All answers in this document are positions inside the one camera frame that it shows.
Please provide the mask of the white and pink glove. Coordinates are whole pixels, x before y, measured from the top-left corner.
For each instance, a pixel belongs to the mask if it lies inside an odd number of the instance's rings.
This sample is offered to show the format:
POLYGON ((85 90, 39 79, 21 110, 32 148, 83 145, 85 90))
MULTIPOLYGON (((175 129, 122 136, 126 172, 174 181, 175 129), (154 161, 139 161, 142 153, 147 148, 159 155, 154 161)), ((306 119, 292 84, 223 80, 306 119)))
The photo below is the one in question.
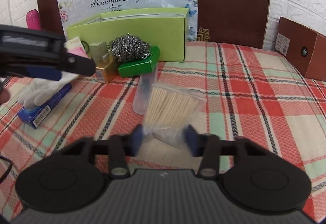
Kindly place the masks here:
POLYGON ((78 74, 62 72, 59 81, 50 81, 41 78, 35 78, 29 87, 19 96, 18 102, 26 109, 33 109, 42 106, 59 92, 66 84, 71 83, 79 77, 78 74))

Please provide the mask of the pink thermos bottle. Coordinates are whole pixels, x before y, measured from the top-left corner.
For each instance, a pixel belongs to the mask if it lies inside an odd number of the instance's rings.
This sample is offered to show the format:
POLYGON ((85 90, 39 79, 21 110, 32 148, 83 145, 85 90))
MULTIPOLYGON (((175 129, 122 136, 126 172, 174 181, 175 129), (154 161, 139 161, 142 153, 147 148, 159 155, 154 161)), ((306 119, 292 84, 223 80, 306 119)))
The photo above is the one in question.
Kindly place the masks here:
POLYGON ((41 30, 40 16, 37 9, 33 9, 27 12, 26 25, 28 29, 41 30))

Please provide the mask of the bag of cotton swabs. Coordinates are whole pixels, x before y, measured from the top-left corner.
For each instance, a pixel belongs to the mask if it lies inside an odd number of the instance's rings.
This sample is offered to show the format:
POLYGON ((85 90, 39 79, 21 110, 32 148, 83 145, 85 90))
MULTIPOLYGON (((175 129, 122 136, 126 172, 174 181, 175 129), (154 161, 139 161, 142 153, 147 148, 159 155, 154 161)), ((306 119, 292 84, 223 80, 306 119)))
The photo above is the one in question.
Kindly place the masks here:
POLYGON ((200 92, 162 82, 154 83, 143 118, 145 136, 179 147, 183 141, 183 129, 205 103, 206 98, 200 92))

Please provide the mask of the yellow green flat package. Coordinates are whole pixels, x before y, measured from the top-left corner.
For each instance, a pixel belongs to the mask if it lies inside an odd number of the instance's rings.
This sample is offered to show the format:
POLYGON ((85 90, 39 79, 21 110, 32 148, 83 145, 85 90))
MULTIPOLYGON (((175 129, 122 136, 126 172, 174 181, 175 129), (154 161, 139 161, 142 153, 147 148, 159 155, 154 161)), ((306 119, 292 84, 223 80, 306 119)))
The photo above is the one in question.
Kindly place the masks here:
POLYGON ((89 58, 79 37, 68 40, 64 43, 64 47, 67 49, 68 53, 84 58, 89 58))

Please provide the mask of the steel wool scrubber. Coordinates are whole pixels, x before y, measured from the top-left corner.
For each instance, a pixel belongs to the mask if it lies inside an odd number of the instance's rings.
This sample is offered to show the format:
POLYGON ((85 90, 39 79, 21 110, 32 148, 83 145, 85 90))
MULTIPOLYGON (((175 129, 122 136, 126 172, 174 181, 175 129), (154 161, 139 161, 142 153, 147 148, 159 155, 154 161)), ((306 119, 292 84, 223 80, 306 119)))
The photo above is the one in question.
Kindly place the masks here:
POLYGON ((113 39, 108 48, 118 62, 129 62, 148 58, 151 44, 138 36, 126 34, 113 39))

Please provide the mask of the blue medicine box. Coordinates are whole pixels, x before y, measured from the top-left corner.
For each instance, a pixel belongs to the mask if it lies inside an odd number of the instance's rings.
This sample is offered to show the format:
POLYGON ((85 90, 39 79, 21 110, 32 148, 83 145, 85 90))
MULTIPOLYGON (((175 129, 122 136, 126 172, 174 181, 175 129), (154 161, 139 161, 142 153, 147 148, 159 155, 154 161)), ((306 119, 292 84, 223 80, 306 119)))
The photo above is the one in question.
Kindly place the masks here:
POLYGON ((17 113, 18 118, 33 129, 37 129, 71 89, 72 84, 68 83, 43 105, 30 110, 22 107, 17 113))

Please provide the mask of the clear plastic tube case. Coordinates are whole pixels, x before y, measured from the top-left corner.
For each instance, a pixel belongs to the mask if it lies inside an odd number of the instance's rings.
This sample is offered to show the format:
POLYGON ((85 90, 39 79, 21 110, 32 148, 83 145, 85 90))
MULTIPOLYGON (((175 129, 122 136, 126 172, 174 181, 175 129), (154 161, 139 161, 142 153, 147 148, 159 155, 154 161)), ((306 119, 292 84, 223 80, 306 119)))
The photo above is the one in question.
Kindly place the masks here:
POLYGON ((139 78, 135 97, 133 100, 133 111, 138 115, 144 115, 151 96, 152 85, 157 81, 158 68, 154 72, 142 74, 139 78))

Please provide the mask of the brown cardboard box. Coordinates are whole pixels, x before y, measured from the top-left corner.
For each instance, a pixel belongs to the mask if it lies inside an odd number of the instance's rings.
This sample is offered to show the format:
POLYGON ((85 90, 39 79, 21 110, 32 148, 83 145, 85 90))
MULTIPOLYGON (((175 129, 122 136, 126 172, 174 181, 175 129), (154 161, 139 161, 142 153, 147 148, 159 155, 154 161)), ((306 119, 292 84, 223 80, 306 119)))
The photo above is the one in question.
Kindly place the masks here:
POLYGON ((326 37, 284 17, 279 19, 275 50, 306 78, 326 79, 326 37))

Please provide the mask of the light green storage box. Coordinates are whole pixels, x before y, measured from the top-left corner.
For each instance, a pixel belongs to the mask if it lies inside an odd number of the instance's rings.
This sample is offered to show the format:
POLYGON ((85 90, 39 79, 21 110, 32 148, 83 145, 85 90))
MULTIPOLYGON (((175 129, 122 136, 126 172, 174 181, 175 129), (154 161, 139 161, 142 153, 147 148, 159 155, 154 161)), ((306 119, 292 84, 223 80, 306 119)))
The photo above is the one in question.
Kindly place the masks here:
POLYGON ((160 61, 182 62, 188 37, 187 8, 143 8, 94 15, 66 28, 69 39, 79 37, 89 45, 110 43, 126 34, 158 46, 160 61))

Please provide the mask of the golden brown cosmetic box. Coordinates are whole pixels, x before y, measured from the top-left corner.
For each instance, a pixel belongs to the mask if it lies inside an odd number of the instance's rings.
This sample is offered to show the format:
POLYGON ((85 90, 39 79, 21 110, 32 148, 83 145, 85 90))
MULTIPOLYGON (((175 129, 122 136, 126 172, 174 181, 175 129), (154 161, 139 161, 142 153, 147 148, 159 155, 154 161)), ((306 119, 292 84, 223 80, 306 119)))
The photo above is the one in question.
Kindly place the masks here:
POLYGON ((118 75, 119 62, 110 56, 96 64, 96 79, 99 83, 110 83, 118 75))

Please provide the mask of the small olive green box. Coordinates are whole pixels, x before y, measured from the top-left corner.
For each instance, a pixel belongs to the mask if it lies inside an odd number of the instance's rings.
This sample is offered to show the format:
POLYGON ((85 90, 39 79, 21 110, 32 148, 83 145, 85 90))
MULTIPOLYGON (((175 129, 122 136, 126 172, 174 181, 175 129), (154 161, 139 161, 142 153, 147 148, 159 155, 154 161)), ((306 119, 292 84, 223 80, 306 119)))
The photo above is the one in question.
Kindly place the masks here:
POLYGON ((109 56, 107 43, 105 41, 91 43, 89 45, 89 50, 95 63, 104 62, 109 56))

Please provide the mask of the plaid bed sheet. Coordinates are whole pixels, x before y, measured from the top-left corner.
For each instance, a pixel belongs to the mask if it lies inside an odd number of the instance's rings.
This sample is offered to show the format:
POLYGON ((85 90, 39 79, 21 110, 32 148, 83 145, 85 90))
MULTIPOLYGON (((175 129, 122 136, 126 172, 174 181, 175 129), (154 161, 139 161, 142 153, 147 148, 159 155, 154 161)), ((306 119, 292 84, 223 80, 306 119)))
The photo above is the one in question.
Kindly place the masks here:
MULTIPOLYGON (((198 132, 247 137, 304 170, 312 182, 304 210, 316 221, 325 217, 324 82, 304 78, 279 53, 212 42, 189 42, 184 62, 159 64, 158 80, 206 97, 193 122, 198 132)), ((13 162, 1 183, 7 219, 22 210, 14 184, 26 167, 83 136, 127 134, 143 119, 133 111, 137 77, 108 84, 81 77, 33 129, 17 115, 18 97, 29 84, 28 78, 11 79, 11 100, 1 105, 1 155, 13 162)))

